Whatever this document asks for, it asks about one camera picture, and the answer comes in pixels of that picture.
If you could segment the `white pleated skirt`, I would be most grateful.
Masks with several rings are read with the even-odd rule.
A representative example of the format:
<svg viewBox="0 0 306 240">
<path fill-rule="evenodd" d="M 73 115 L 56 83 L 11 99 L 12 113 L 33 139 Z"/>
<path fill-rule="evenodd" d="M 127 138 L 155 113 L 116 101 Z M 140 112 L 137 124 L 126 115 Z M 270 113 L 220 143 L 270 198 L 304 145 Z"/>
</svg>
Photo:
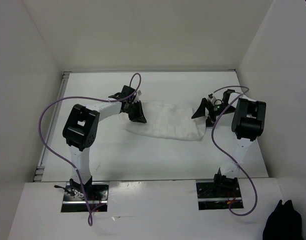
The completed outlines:
<svg viewBox="0 0 306 240">
<path fill-rule="evenodd" d="M 132 122 L 128 114 L 121 113 L 119 118 L 124 130 L 141 136 L 181 141 L 200 141 L 205 135 L 206 118 L 192 119 L 192 107 L 143 101 L 142 108 L 147 123 Z"/>
</svg>

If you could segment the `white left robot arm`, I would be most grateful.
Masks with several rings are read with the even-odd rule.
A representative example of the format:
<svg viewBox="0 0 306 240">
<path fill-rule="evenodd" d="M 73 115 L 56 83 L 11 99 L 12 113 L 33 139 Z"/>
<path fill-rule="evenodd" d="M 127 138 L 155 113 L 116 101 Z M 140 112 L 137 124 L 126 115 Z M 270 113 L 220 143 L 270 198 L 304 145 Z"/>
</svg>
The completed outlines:
<svg viewBox="0 0 306 240">
<path fill-rule="evenodd" d="M 95 196 L 89 159 L 90 147 L 95 142 L 100 121 L 125 113 L 131 122 L 147 123 L 139 96 L 139 91 L 125 85 L 121 92 L 109 96 L 104 102 L 73 106 L 62 132 L 74 164 L 69 180 L 71 195 L 81 200 Z"/>
</svg>

